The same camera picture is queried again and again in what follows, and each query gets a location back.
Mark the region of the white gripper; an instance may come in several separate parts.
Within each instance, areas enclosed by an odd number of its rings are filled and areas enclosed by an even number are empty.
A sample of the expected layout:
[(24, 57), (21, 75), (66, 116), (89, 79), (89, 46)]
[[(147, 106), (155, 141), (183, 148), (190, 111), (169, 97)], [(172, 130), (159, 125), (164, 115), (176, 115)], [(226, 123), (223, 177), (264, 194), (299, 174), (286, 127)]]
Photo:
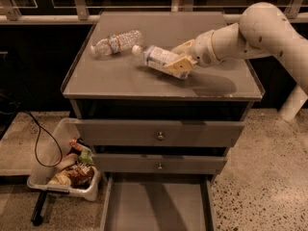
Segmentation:
[(175, 54), (190, 54), (192, 57), (182, 56), (177, 58), (175, 61), (167, 64), (167, 70), (170, 73), (183, 73), (191, 72), (196, 62), (202, 67), (220, 64), (212, 43), (213, 34), (214, 30), (208, 31), (194, 40), (190, 39), (172, 48), (171, 51)]

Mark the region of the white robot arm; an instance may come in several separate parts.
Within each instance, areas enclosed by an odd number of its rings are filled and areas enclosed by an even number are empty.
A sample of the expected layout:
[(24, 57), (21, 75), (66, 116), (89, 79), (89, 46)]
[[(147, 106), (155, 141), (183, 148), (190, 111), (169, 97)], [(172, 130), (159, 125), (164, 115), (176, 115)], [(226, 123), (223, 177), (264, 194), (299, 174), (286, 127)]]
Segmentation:
[(248, 7), (238, 22), (211, 30), (172, 49), (207, 67), (228, 59), (273, 56), (308, 93), (308, 39), (273, 4), (260, 2)]

